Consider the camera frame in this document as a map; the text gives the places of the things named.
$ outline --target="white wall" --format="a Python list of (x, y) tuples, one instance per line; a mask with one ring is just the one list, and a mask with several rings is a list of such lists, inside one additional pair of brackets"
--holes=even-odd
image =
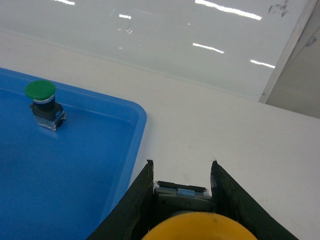
[(2, 0), (0, 30), (258, 101), (272, 73), (281, 72), (282, 52), (288, 42), (289, 57), (316, 0), (69, 2)]
[(0, 32), (0, 67), (124, 98), (148, 120), (133, 171), (210, 188), (214, 159), (299, 239), (320, 236), (320, 120)]

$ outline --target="green push button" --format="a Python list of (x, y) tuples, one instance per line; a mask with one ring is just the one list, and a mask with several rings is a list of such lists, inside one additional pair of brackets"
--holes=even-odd
[(56, 86), (47, 80), (37, 80), (29, 83), (24, 92), (33, 100), (43, 101), (55, 94)]

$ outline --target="table surface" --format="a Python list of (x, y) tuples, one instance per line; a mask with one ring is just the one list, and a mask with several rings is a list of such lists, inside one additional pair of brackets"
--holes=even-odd
[(320, 120), (191, 82), (0, 32), (0, 67), (140, 104), (147, 124), (131, 181), (210, 188), (214, 159), (299, 239), (320, 235)]

